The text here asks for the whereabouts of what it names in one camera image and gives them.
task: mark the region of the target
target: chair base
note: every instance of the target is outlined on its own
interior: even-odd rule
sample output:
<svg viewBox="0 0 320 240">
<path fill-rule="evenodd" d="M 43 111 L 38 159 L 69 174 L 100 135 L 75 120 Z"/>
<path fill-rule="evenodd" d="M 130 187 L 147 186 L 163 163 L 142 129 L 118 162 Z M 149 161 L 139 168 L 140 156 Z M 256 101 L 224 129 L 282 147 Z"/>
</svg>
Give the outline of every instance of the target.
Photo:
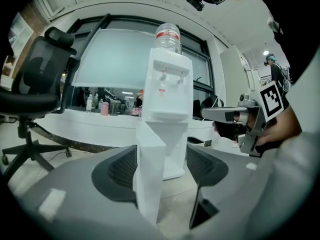
<svg viewBox="0 0 320 240">
<path fill-rule="evenodd" d="M 26 144 L 14 146 L 10 148 L 5 148 L 2 150 L 3 157 L 2 161 L 8 161 L 6 155 L 17 155 L 13 161 L 9 164 L 8 168 L 5 170 L 3 177 L 6 183 L 9 182 L 11 177 L 15 172 L 24 164 L 25 161 L 31 159 L 37 161 L 44 169 L 48 172 L 52 171 L 54 167 L 43 158 L 40 153 L 48 153 L 53 151 L 66 150 L 67 157 L 70 156 L 69 147 L 66 145 L 42 145 L 39 144 L 38 140 L 32 142 L 31 133 L 26 134 Z"/>
</svg>

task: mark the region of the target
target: white counter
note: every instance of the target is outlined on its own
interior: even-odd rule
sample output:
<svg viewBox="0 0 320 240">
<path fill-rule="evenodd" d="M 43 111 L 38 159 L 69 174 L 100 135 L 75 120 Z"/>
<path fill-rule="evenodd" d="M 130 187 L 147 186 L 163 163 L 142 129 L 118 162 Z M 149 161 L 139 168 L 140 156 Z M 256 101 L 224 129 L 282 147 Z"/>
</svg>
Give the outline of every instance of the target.
<svg viewBox="0 0 320 240">
<path fill-rule="evenodd" d="M 77 142 L 106 147 L 136 145 L 136 127 L 139 117 L 129 115 L 103 116 L 66 109 L 63 114 L 48 114 L 36 122 L 50 133 Z M 193 120 L 188 134 L 201 141 L 212 139 L 211 121 Z"/>
</svg>

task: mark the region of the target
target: plastic water bottle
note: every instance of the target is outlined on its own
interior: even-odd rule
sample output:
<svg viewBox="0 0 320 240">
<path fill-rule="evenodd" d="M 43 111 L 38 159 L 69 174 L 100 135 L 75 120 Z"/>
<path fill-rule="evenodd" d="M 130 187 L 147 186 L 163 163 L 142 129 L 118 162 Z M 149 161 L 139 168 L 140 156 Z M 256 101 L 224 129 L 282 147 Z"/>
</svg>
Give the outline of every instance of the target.
<svg viewBox="0 0 320 240">
<path fill-rule="evenodd" d="M 92 108 L 96 109 L 99 103 L 99 95 L 98 93 L 95 94 L 95 96 L 93 97 L 93 102 L 92 102 Z"/>
<path fill-rule="evenodd" d="M 156 30 L 155 43 L 157 48 L 164 48 L 181 54 L 180 31 L 172 23 L 164 23 Z"/>
<path fill-rule="evenodd" d="M 92 102 L 93 102 L 92 94 L 89 95 L 88 99 L 86 100 L 86 112 L 91 113 L 92 110 Z"/>
<path fill-rule="evenodd" d="M 101 98 L 100 101 L 99 101 L 99 104 L 98 104 L 98 109 L 99 109 L 99 110 L 101 110 L 103 103 L 104 103 L 104 101 L 103 101 L 102 98 Z"/>
</svg>

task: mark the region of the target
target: person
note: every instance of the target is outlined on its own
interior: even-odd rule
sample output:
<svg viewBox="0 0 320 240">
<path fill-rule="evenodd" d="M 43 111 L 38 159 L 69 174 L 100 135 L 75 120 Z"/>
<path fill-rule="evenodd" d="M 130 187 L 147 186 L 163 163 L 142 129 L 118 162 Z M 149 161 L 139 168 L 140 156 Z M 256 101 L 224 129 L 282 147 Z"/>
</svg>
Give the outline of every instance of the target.
<svg viewBox="0 0 320 240">
<path fill-rule="evenodd" d="M 274 54 L 269 53 L 266 57 L 266 64 L 270 66 L 271 70 L 271 81 L 274 81 L 276 83 L 276 86 L 278 87 L 278 90 L 281 94 L 282 86 L 283 86 L 283 81 L 284 81 L 284 76 L 281 73 L 281 67 L 277 63 L 276 57 Z"/>
<path fill-rule="evenodd" d="M 223 2 L 223 0 L 204 1 L 217 5 Z M 269 21 L 266 19 L 266 24 L 272 29 L 274 39 L 280 44 L 289 62 L 292 80 L 295 83 L 308 67 L 319 47 L 318 18 L 314 15 L 315 8 L 319 7 L 318 0 L 262 1 L 268 7 L 271 15 Z M 254 122 L 255 119 L 250 115 L 248 126 L 252 127 Z M 264 131 L 257 145 L 261 146 L 271 142 L 281 143 L 300 132 L 298 119 L 289 105 L 276 117 L 276 124 Z"/>
<path fill-rule="evenodd" d="M 145 91 L 141 90 L 137 94 L 137 97 L 136 97 L 135 102 L 134 102 L 134 106 L 135 107 L 141 107 L 142 106 L 142 103 L 143 103 L 143 100 L 144 100 L 144 93 L 145 93 Z"/>
<path fill-rule="evenodd" d="M 269 53 L 266 57 L 265 57 L 266 62 L 264 63 L 264 65 L 269 65 L 270 66 L 270 70 L 271 70 L 271 81 L 274 81 L 276 84 L 276 87 L 279 90 L 279 94 L 281 96 L 282 99 L 282 103 L 283 103 L 283 107 L 284 109 L 286 109 L 289 106 L 289 102 L 286 99 L 286 95 L 285 95 L 285 91 L 284 91 L 284 80 L 285 77 L 283 76 L 282 73 L 282 68 L 281 66 L 278 64 L 276 57 L 273 53 Z"/>
</svg>

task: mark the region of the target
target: black office chair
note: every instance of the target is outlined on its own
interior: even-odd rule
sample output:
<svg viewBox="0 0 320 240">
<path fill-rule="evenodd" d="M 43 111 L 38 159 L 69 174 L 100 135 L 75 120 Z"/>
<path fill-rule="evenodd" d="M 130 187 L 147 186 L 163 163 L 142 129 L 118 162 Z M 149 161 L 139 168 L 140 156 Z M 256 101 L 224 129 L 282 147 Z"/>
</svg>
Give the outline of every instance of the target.
<svg viewBox="0 0 320 240">
<path fill-rule="evenodd" d="M 50 27 L 44 37 L 39 36 L 34 40 L 13 81 L 12 91 L 0 88 L 0 115 L 17 118 L 18 136 L 26 140 L 24 145 L 2 150 L 2 162 L 5 165 L 9 164 L 7 154 L 17 155 L 3 174 L 6 182 L 29 158 L 36 160 L 47 171 L 53 170 L 54 167 L 41 153 L 66 150 L 67 157 L 71 157 L 66 145 L 42 145 L 38 140 L 32 141 L 30 128 L 40 127 L 34 122 L 35 119 L 50 113 L 64 112 L 65 94 L 80 65 L 80 60 L 75 57 L 77 51 L 71 48 L 73 43 L 73 35 Z M 63 73 L 67 74 L 67 78 L 61 99 L 60 83 Z"/>
</svg>

